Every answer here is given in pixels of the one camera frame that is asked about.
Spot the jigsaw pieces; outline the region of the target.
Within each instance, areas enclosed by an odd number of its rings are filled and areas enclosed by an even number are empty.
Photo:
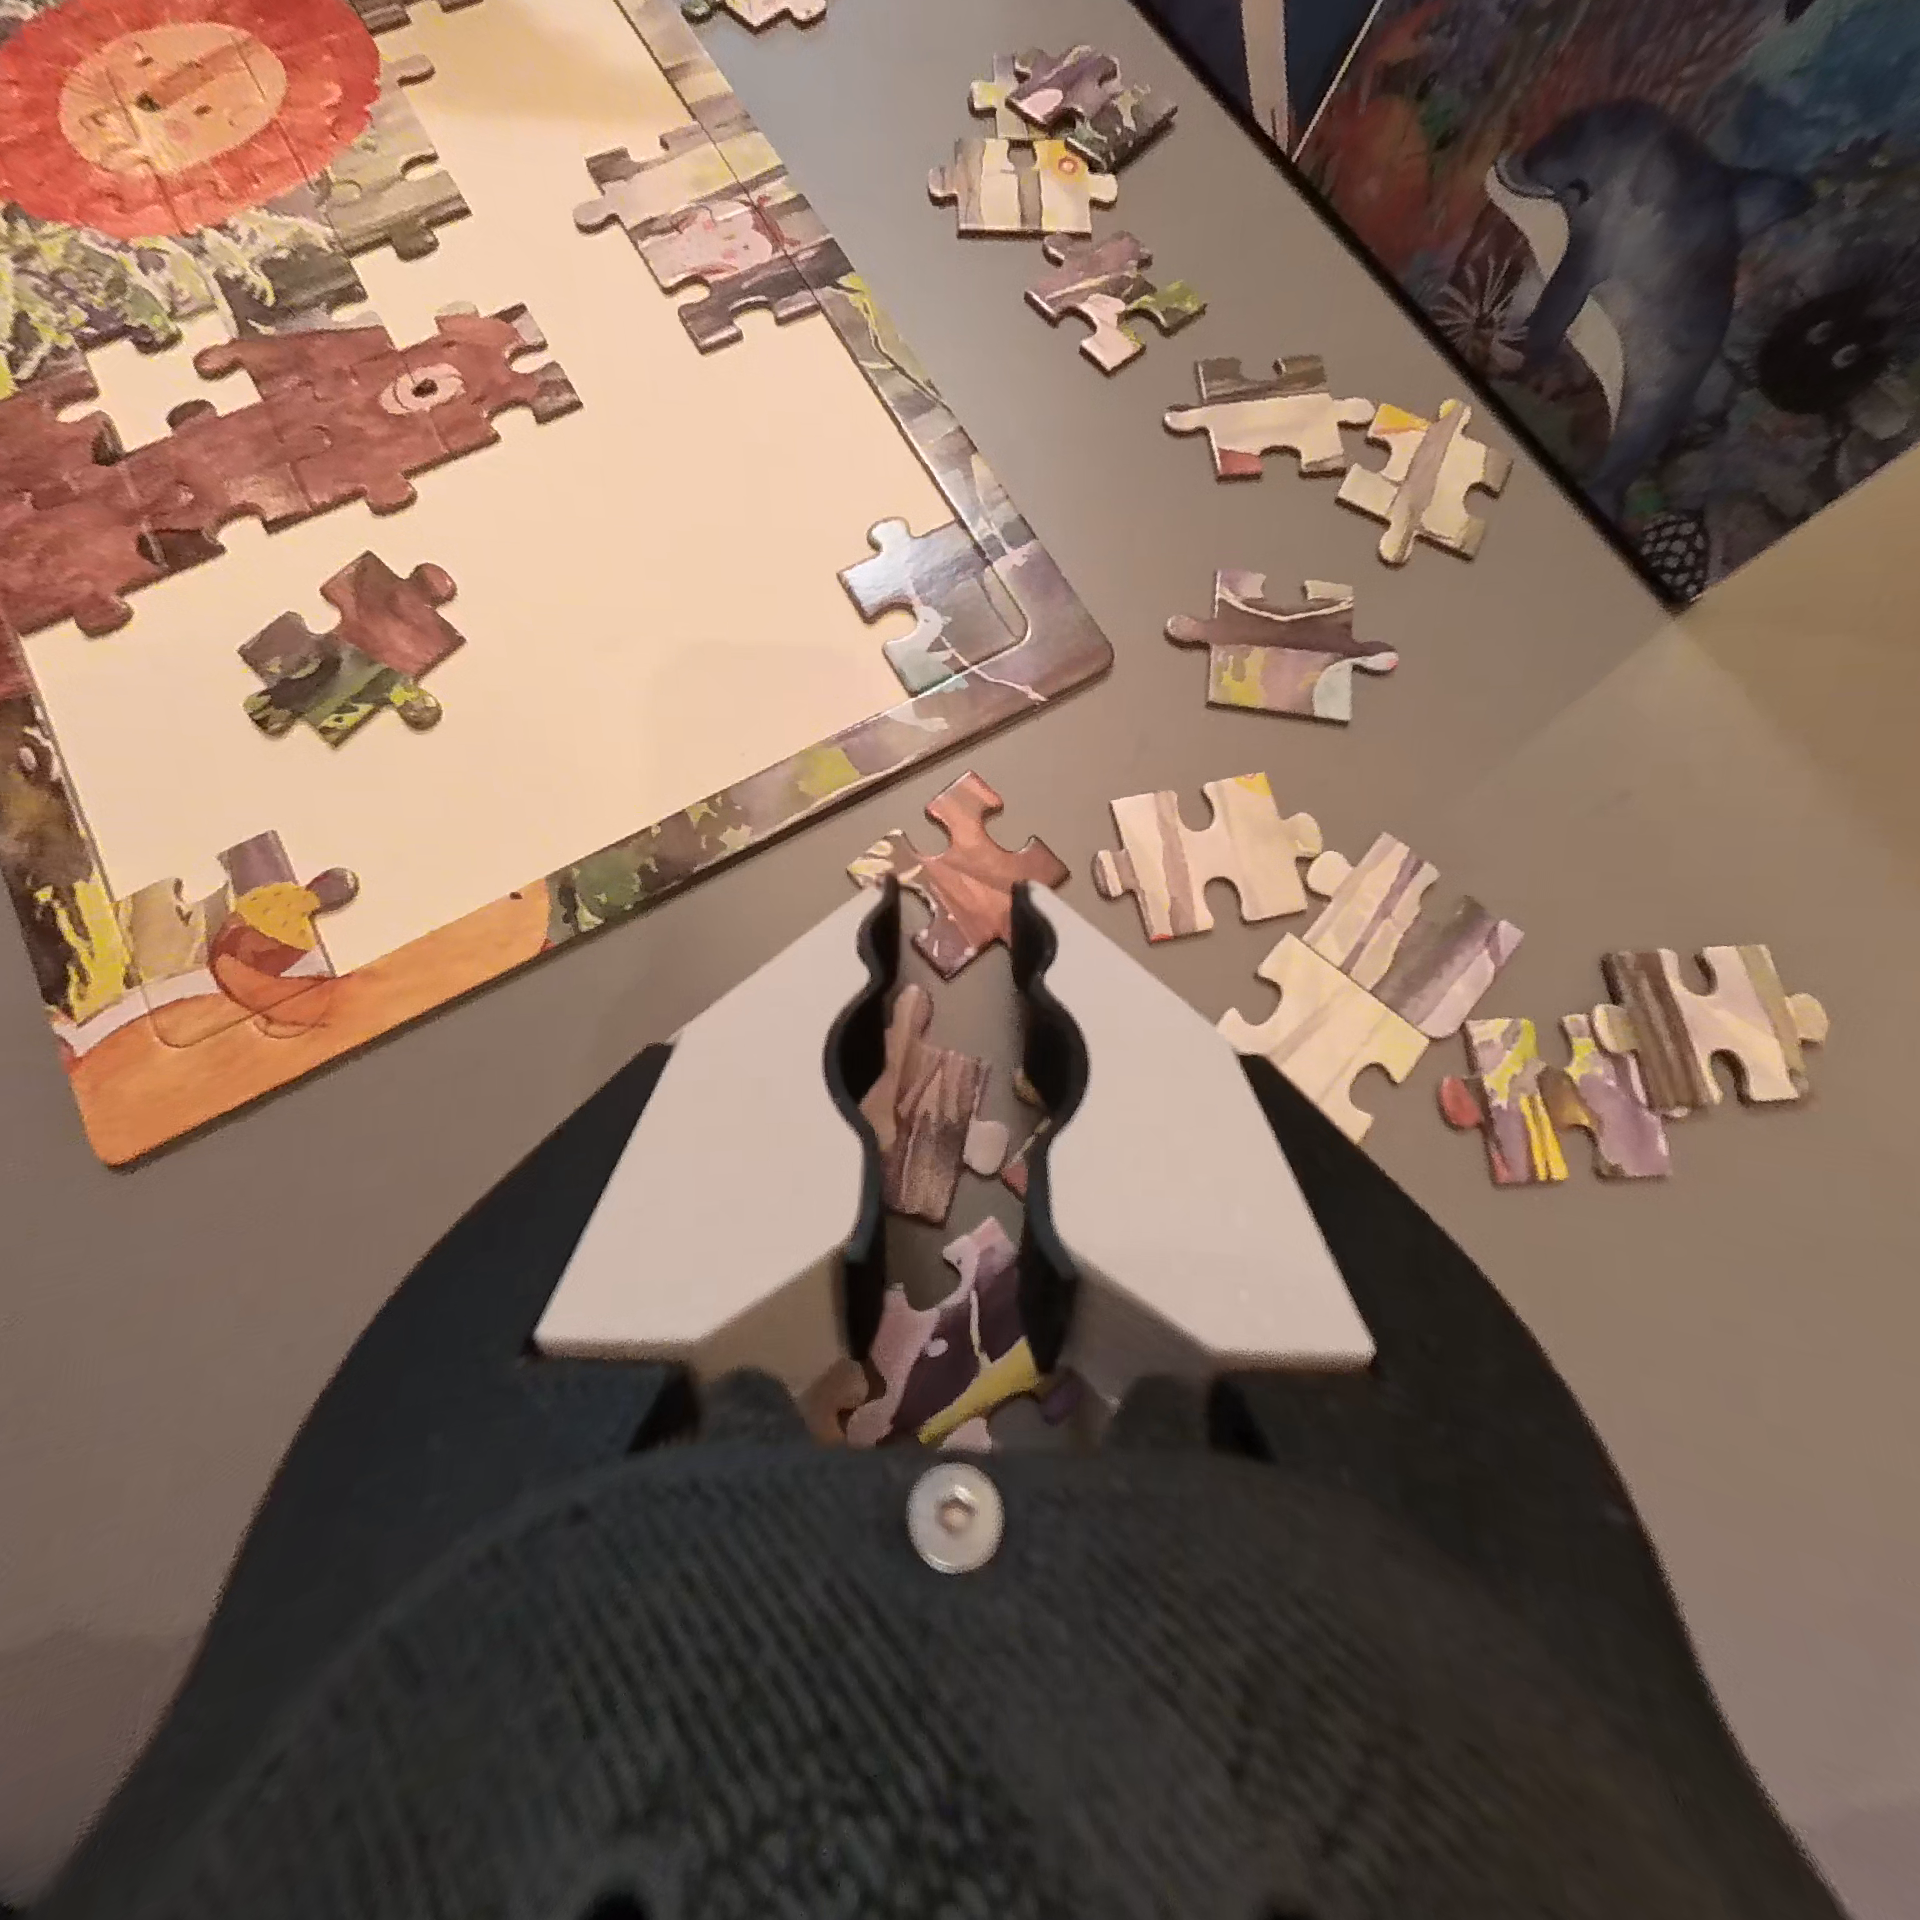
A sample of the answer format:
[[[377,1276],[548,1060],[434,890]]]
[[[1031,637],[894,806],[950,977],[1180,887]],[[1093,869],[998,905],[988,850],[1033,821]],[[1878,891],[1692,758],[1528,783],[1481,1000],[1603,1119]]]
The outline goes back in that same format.
[[[995,62],[993,79],[972,85],[972,111],[991,114],[1006,138],[993,147],[1035,161],[1044,133],[1070,131],[1068,156],[1108,178],[1147,142],[1165,114],[1141,106],[1118,79],[1116,60],[1086,46],[1050,56],[1021,52]],[[1447,398],[1433,418],[1365,398],[1334,399],[1321,362],[1282,355],[1268,378],[1241,376],[1233,357],[1198,364],[1200,398],[1164,416],[1167,431],[1206,431],[1220,478],[1257,473],[1269,451],[1289,451],[1301,472],[1337,472],[1340,499],[1380,518],[1384,564],[1404,564],[1428,539],[1469,558],[1481,520],[1473,491],[1497,493],[1510,458],[1476,438],[1472,408]],[[1212,654],[1210,697],[1245,710],[1348,716],[1352,669],[1388,666],[1354,631],[1354,587],[1305,582],[1272,598],[1265,575],[1220,570],[1212,615],[1174,617],[1165,636]],[[1829,1015],[1803,991],[1788,991],[1763,944],[1698,951],[1695,988],[1671,947],[1601,955],[1608,998],[1560,1026],[1565,1063],[1541,1062],[1531,1020],[1472,1017],[1521,944],[1521,929],[1463,896],[1446,918],[1428,914],[1436,868],[1402,838],[1380,833],[1362,858],[1323,845],[1308,814],[1283,815],[1263,774],[1214,780],[1206,829],[1188,827],[1170,790],[1113,798],[1118,845],[1092,865],[1104,899],[1132,899],[1150,944],[1212,927],[1208,887],[1232,883],[1254,922],[1291,918],[1315,899],[1308,929],[1285,932],[1260,962],[1276,991],[1263,1020],[1227,1010],[1215,1031],[1241,1058],[1256,1094],[1282,1085],[1348,1143],[1372,1117],[1352,1100],[1364,1071],[1402,1084],[1433,1042],[1463,1033],[1469,1071],[1437,1092],[1447,1125],[1485,1135],[1497,1184],[1555,1184],[1567,1175],[1562,1125],[1590,1135],[1596,1170],[1609,1180],[1662,1180],[1670,1171],[1667,1121],[1719,1098],[1726,1062],[1745,1102],[1793,1102],[1809,1092],[1808,1047],[1823,1043]],[[922,947],[948,968],[991,939],[1011,941],[1011,896],[1020,883],[1055,890],[1061,872],[1027,845],[1016,860],[988,831],[999,802],[978,780],[957,780],[928,812],[948,831],[948,850],[913,868],[904,838],[878,842],[873,860],[847,872],[862,883],[919,890],[928,904]],[[878,1444],[892,1434],[948,1441],[950,1431],[986,1431],[1004,1398],[1044,1383],[1023,1332],[1014,1253],[961,1284],[937,1308],[907,1308],[887,1288],[875,1308],[866,1358],[851,1358],[853,1392],[846,1437]]]

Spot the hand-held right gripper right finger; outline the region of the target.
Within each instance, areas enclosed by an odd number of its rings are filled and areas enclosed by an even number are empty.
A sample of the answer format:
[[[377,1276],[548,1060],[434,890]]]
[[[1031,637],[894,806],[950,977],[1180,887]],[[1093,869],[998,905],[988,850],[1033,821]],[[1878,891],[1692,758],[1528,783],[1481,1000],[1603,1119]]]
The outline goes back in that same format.
[[[1235,1050],[1057,891],[1011,893],[1035,1366],[1116,1406],[1141,1377],[1354,1372],[1375,1337]]]

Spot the jigsaw puzzle board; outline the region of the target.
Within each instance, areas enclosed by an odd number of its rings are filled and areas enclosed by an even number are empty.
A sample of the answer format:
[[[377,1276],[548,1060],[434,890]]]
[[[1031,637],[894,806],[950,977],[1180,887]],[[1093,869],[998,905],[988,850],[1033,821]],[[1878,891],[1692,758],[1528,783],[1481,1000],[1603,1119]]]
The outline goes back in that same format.
[[[444,707],[239,648],[440,564]],[[129,1166],[1090,684],[678,3],[4,3],[4,890]]]

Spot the brown green puzzle piece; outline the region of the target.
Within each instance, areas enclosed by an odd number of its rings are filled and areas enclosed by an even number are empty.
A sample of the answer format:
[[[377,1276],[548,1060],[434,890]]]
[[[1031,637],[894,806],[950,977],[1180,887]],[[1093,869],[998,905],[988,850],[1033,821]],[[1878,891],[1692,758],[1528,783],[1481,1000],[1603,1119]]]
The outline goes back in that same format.
[[[419,561],[397,574],[365,549],[320,591],[337,613],[333,628],[317,631],[283,612],[238,648],[260,680],[244,700],[251,726],[283,737],[302,723],[333,750],[382,711],[410,731],[436,728],[444,707],[421,675],[466,641],[441,613],[457,594],[451,571]]]

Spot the illustrated puzzle box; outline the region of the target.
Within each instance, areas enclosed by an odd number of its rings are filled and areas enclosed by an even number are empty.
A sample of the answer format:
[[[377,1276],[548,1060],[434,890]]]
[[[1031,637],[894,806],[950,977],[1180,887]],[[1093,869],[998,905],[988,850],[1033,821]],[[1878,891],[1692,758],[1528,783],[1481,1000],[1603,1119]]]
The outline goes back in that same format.
[[[1140,10],[1667,603],[1916,445],[1914,2]]]

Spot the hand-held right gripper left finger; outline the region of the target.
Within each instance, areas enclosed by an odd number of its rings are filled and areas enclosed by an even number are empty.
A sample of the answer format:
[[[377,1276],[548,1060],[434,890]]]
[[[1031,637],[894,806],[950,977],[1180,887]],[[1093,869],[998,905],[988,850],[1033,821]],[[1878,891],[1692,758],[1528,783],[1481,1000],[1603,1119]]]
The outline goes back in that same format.
[[[883,1249],[858,1111],[899,969],[899,887],[864,887],[672,1037],[534,1327],[539,1356],[759,1372],[851,1358],[847,1260]]]

